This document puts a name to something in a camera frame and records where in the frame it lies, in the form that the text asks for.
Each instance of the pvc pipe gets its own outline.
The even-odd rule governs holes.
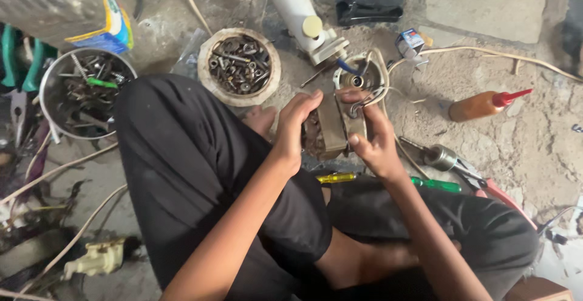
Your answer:
[[[325,40],[324,31],[314,40],[306,36],[302,24],[308,16],[316,15],[310,0],[271,0],[288,26],[290,33],[295,37],[305,52],[311,52],[320,47]]]

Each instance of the black pants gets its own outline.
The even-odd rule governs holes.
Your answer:
[[[162,289],[245,187],[271,146],[199,82],[138,78],[117,101],[116,126],[135,213]],[[519,213],[484,198],[420,191],[492,297],[500,299],[534,259],[536,234]],[[374,178],[336,184],[326,208],[319,182],[300,170],[258,232],[228,299],[428,299],[422,271],[331,292],[312,263],[332,225],[364,241],[407,238],[398,208]]]

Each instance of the concrete floor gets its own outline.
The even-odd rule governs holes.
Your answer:
[[[135,0],[121,1],[132,12]],[[549,61],[567,71],[579,61],[576,54],[583,38],[583,8],[578,0],[358,1],[403,4],[405,15],[396,24],[339,29],[334,27],[336,0],[313,0],[325,26],[335,28],[350,40],[348,50],[353,54],[377,46],[385,60],[398,59],[394,47],[397,33],[414,27],[432,37],[435,47],[484,47]],[[215,31],[243,26],[274,40],[283,64],[282,79],[265,106],[281,109],[301,91],[300,84],[317,71],[295,48],[267,0],[195,2]],[[141,20],[134,24],[136,47],[131,58],[141,74],[168,72],[199,23],[186,0],[145,0],[144,5]],[[397,68],[391,74],[391,85],[410,99],[427,97],[428,101],[411,104],[390,93],[385,99],[389,117],[398,135],[425,145],[440,143],[457,151],[485,176],[494,178],[536,222],[544,223],[560,209],[577,204],[581,197],[583,158],[579,152],[583,150],[583,135],[573,132],[571,126],[583,124],[583,105],[579,102],[583,84],[531,64],[522,64],[519,73],[513,75],[511,59],[481,55],[471,51],[434,54],[420,70],[408,64]],[[305,91],[332,90],[331,75],[321,75]],[[442,110],[448,102],[487,90],[516,92],[527,88],[534,88],[533,94],[516,100],[493,117],[457,124],[449,121]],[[64,163],[90,152],[87,143],[65,140],[50,148],[50,159]],[[339,158],[329,165],[342,162],[364,169],[354,156]],[[417,175],[405,165],[412,175]],[[430,168],[427,171],[432,178],[457,180],[448,173]],[[83,185],[79,204],[69,221],[76,225],[81,225],[107,194],[124,183],[117,151],[84,163],[83,170],[67,171],[54,179],[54,193],[66,195],[81,179],[91,181]],[[91,226],[89,238],[139,236],[127,195],[120,196],[111,211],[108,209]],[[542,260],[534,273],[569,287],[576,299],[583,299],[583,287],[577,283],[583,269],[583,260],[577,257],[583,251],[575,222],[579,214],[566,215],[557,229],[570,239],[568,245],[544,243]],[[157,300],[160,293],[145,256],[111,275],[87,277],[84,291],[91,301]]]

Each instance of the nail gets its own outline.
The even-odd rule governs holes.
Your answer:
[[[351,145],[358,145],[359,144],[359,137],[356,134],[351,135],[348,138],[348,143],[350,143]]]

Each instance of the bowl of screws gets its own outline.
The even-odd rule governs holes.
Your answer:
[[[232,106],[263,103],[279,85],[281,62],[273,44],[243,28],[222,29],[200,47],[202,84]]]
[[[113,135],[113,106],[120,90],[137,74],[119,55],[77,49],[57,59],[43,76],[44,115],[65,135],[95,140]]]

